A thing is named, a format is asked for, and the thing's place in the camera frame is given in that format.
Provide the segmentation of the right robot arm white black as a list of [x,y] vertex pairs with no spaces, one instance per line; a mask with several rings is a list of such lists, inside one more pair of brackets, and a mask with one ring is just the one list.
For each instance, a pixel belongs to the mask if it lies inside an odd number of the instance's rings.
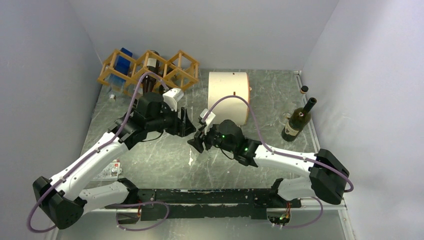
[[297,178],[276,180],[275,190],[269,197],[275,207],[305,197],[339,205],[349,179],[349,171],[331,151],[322,148],[317,153],[305,153],[271,147],[245,137],[242,129],[231,120],[211,126],[204,123],[187,143],[199,153],[212,147],[232,153],[234,160],[244,166],[297,174]]

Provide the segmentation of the clear glass bottle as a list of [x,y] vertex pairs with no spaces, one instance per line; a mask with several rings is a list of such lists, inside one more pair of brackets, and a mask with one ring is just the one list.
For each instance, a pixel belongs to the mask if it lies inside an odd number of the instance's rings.
[[292,113],[290,113],[290,112],[285,112],[284,114],[283,114],[283,119],[284,120],[288,120],[288,119],[290,119],[290,117],[292,116]]

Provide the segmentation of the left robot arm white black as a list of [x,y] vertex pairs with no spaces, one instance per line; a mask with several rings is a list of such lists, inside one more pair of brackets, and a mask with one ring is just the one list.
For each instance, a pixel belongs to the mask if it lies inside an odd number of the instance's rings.
[[86,153],[50,178],[40,176],[33,184],[35,207],[41,209],[58,229],[72,226],[84,214],[109,205],[134,207],[137,187],[127,179],[92,190],[86,185],[109,163],[144,142],[150,132],[167,132],[186,137],[195,131],[187,110],[178,107],[184,96],[179,88],[164,94],[147,92],[133,97],[121,118]]

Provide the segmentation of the dark green labelled wine bottle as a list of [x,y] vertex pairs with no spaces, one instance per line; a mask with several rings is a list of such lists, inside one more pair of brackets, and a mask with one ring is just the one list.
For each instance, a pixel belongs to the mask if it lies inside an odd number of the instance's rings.
[[293,111],[281,132],[281,136],[285,141],[292,142],[298,137],[300,132],[311,120],[311,110],[316,103],[317,99],[311,97],[304,107],[297,108]]

